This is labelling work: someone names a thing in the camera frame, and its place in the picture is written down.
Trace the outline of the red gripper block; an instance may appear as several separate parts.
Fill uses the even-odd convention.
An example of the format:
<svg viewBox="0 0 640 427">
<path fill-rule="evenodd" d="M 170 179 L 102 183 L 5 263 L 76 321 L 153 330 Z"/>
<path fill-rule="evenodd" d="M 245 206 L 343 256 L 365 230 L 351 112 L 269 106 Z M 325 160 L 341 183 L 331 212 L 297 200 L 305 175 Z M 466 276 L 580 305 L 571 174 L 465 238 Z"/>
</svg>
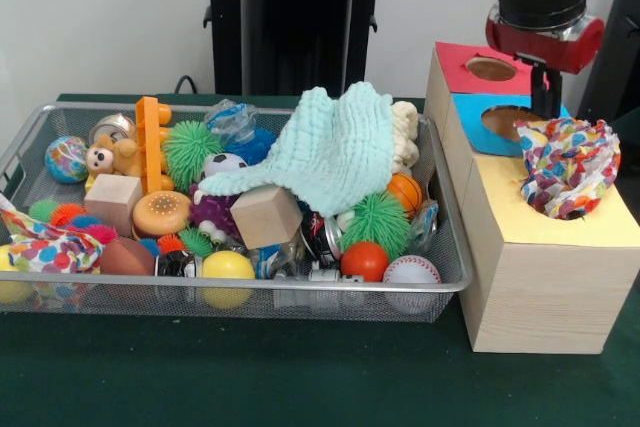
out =
<svg viewBox="0 0 640 427">
<path fill-rule="evenodd" d="M 604 31 L 604 21 L 591 15 L 584 15 L 575 24 L 559 30 L 518 28 L 504 22 L 498 11 L 491 11 L 486 21 L 486 38 L 492 49 L 532 65 L 531 110 L 549 119 L 558 118 L 561 113 L 560 72 L 580 73 L 591 63 L 600 49 Z"/>
</svg>

